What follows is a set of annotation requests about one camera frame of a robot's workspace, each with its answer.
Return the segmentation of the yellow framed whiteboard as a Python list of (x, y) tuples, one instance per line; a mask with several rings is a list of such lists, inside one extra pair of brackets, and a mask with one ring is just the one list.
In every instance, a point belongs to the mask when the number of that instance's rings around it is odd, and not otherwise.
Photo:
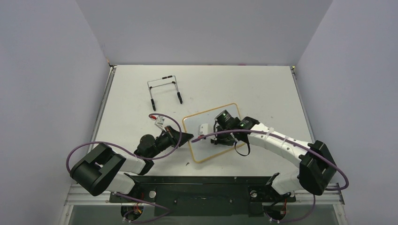
[[(212, 133), (216, 116), (224, 110), (229, 112), (233, 117), (241, 118), (238, 105), (236, 103), (230, 103), (184, 117), (182, 119), (184, 131), (186, 133), (193, 134), (195, 139), (199, 137), (199, 125), (208, 123), (212, 128)], [(196, 163), (204, 162), (234, 149), (234, 145), (211, 144), (211, 137), (203, 138), (197, 142), (189, 140), (188, 145), (190, 147), (191, 155), (193, 161)]]

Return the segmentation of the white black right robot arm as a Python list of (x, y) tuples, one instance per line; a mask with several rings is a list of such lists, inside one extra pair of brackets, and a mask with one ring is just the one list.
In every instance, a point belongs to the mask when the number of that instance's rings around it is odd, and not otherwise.
[(297, 190), (322, 195), (336, 173), (335, 161), (325, 143), (290, 138), (254, 118), (241, 120), (224, 110), (216, 116), (213, 131), (213, 144), (232, 146), (244, 142), (249, 147), (254, 145), (275, 153), (297, 167), (290, 173), (276, 173), (267, 182), (264, 189), (270, 200)]

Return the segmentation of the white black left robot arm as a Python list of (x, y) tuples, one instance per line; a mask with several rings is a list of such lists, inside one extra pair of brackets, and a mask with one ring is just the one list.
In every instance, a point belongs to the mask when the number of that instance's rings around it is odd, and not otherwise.
[(158, 137), (142, 136), (131, 157), (116, 153), (110, 144), (99, 142), (70, 168), (69, 175), (92, 196), (104, 191), (119, 192), (127, 201), (133, 202), (139, 198), (140, 188), (128, 174), (147, 174), (154, 166), (153, 158), (169, 147), (181, 147), (193, 137), (193, 134), (166, 126)]

